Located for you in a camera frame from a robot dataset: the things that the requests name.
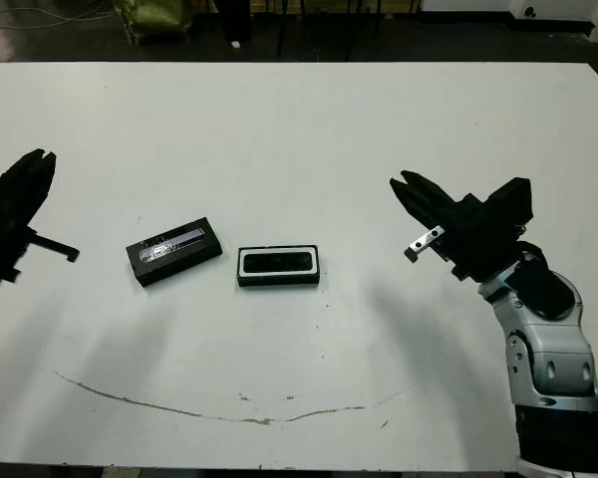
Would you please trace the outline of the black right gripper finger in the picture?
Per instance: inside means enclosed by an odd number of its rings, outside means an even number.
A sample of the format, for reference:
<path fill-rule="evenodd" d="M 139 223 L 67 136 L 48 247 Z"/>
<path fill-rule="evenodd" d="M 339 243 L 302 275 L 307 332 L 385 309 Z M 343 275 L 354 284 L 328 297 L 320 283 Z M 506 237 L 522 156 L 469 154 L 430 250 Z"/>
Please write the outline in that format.
<path fill-rule="evenodd" d="M 440 213 L 447 206 L 447 194 L 425 177 L 390 179 L 397 199 L 406 211 L 428 229 L 442 224 Z"/>
<path fill-rule="evenodd" d="M 400 195 L 400 202 L 407 212 L 425 227 L 442 225 L 444 214 L 455 207 L 456 201 L 421 174 L 403 170 L 401 176 L 405 189 Z"/>

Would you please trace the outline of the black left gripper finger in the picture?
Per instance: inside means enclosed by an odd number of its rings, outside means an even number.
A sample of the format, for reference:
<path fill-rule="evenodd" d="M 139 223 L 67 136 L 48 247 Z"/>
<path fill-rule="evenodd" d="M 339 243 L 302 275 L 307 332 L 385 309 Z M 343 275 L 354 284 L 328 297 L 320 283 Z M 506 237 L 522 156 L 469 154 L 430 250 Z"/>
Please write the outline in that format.
<path fill-rule="evenodd" d="M 56 168 L 56 154 L 31 151 L 16 164 L 11 192 L 15 219 L 28 224 L 46 200 Z"/>
<path fill-rule="evenodd" d="M 45 151 L 34 149 L 0 176 L 0 206 L 8 209 L 39 209 L 46 189 Z"/>

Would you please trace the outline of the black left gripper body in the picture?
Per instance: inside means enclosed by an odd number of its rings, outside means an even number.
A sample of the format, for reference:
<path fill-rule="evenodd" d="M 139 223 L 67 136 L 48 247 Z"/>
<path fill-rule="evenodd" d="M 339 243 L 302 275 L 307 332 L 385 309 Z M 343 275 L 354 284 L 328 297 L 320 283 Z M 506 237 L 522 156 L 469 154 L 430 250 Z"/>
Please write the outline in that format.
<path fill-rule="evenodd" d="M 16 282 L 20 274 L 16 263 L 24 256 L 30 245 L 61 254 L 71 263 L 75 263 L 80 255 L 78 249 L 43 237 L 27 223 L 11 220 L 0 212 L 0 283 Z"/>

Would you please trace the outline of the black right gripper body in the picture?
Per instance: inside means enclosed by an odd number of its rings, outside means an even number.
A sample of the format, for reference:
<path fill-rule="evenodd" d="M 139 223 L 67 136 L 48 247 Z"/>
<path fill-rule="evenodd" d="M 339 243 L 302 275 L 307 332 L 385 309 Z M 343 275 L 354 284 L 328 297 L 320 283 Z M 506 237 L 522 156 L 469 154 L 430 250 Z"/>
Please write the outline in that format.
<path fill-rule="evenodd" d="M 405 250 L 413 263 L 433 249 L 453 263 L 459 280 L 484 282 L 517 260 L 521 235 L 521 200 L 516 193 L 492 193 L 481 201 L 469 194 L 444 214 L 444 223 L 428 229 Z"/>

